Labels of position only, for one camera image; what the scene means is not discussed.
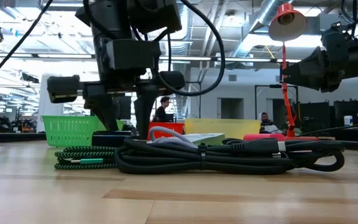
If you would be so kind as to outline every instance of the plastic basket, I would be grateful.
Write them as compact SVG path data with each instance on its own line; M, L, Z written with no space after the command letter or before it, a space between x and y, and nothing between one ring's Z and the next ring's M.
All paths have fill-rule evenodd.
M185 124L183 123L164 123L164 122L150 122L149 124L149 130L152 127L155 126L160 126L160 127L164 127L164 128L169 128L171 130L176 131L177 133L182 133L183 131L183 127ZM163 133L161 131L155 131L154 132L154 136L155 138L160 138L160 137L172 137L173 135L171 134L167 134L167 133ZM147 134L147 140L150 140L150 133Z
M90 146L94 131L106 130L94 116L42 116L49 146ZM123 121L117 120L122 130Z

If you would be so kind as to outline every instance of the pink object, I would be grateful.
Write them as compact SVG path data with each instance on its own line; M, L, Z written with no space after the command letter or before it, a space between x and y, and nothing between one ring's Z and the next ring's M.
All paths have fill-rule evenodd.
M263 138L275 138L278 141L285 141L285 136L282 134L246 134L243 140L252 141Z

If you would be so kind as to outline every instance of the yellow box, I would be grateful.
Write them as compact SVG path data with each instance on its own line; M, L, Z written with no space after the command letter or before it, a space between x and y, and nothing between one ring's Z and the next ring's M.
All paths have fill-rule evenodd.
M186 134L224 133L226 138L242 139L245 134L258 134L260 121L250 119L198 119L185 120Z

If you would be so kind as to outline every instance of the green basket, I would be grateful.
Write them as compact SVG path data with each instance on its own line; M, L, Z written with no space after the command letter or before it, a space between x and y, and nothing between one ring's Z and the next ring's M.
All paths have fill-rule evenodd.
M90 146L94 131L105 131L95 116L42 116L49 146ZM123 121L117 120L122 130Z

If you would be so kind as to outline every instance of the green braided cable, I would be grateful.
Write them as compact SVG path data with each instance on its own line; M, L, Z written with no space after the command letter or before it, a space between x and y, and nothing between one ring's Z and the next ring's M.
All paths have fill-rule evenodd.
M114 152L55 152L55 157L62 159L80 159L90 157L113 157Z
M106 147L106 146L72 146L67 147L64 152L115 152L116 147Z
M57 158L57 162L62 165L69 165L69 164L73 165L70 160L65 160L62 158ZM114 163L114 158L112 157L103 158L103 164L113 164L113 163Z
M107 169L117 167L114 162L114 152L116 147L105 146L72 146L67 147L63 152L55 152L58 163L55 169L58 170L78 170L78 169ZM102 164L73 164L66 159L103 159Z
M78 169L108 169L115 168L116 164L91 164L91 165L62 165L59 163L55 164L57 170L78 170Z

